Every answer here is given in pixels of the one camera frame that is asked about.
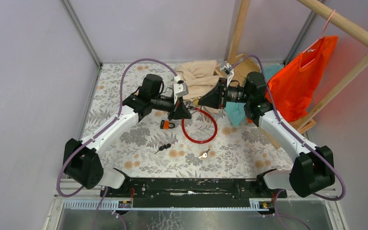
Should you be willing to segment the red cable lock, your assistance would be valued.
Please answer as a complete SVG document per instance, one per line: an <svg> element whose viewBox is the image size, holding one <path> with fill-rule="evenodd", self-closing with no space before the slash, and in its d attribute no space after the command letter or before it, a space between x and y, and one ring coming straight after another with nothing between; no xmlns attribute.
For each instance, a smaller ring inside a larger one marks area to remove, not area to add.
<svg viewBox="0 0 368 230"><path fill-rule="evenodd" d="M200 108L190 109L190 113L199 113L199 117L202 117L207 124L201 125L198 128L192 128L190 133L186 131L186 120L181 120L181 129L184 136L191 142L196 144L209 143L215 139L218 134L218 124L214 117L207 111Z"/></svg>

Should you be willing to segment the small black key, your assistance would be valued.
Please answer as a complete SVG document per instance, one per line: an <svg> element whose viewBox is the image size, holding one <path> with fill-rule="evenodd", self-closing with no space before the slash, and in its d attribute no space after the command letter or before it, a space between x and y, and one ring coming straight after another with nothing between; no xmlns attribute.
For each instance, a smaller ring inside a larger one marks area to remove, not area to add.
<svg viewBox="0 0 368 230"><path fill-rule="evenodd" d="M165 149L169 149L171 146L172 145L170 143L161 145L161 146L158 147L158 150L155 152L155 154L157 154L158 152L163 151Z"/></svg>

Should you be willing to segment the silver key pair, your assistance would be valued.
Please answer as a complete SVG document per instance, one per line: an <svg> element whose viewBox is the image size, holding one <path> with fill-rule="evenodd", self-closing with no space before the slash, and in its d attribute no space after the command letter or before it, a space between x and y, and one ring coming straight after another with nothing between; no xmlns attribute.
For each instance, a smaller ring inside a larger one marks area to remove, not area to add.
<svg viewBox="0 0 368 230"><path fill-rule="evenodd" d="M208 157L208 153L209 153L209 151L210 151L210 149L208 149L208 150L206 150L206 151L202 152L202 153L198 156L198 158L199 158L199 159L205 159L205 158L207 158L207 157Z"/></svg>

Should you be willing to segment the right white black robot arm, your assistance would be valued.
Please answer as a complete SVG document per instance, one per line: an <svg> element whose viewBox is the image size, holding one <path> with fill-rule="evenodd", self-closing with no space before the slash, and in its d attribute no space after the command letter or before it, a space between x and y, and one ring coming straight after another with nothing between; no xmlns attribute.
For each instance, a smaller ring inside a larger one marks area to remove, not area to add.
<svg viewBox="0 0 368 230"><path fill-rule="evenodd" d="M333 153L327 146L318 147L304 138L266 98L267 84L260 72L250 72L246 83L230 86L226 78L219 78L216 86L199 99L199 105L223 109L228 102L244 104L249 120L273 137L293 162L291 170L269 170L257 176L256 191L268 197L275 189L293 190L307 197L335 183Z"/></svg>

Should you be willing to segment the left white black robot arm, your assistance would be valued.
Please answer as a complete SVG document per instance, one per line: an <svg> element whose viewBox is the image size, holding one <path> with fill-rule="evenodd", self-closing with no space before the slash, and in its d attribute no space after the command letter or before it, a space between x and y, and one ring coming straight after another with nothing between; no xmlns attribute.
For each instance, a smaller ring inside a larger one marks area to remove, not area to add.
<svg viewBox="0 0 368 230"><path fill-rule="evenodd" d="M130 94L121 104L121 110L111 116L97 130L81 140L70 139L65 145L64 174L86 189L95 186L110 187L118 197L129 192L126 176L116 169L105 169L100 155L123 133L139 123L153 110L168 113L168 120L190 119L192 116L183 103L188 87L179 76L175 76L170 97L163 96L162 78L148 74L137 91Z"/></svg>

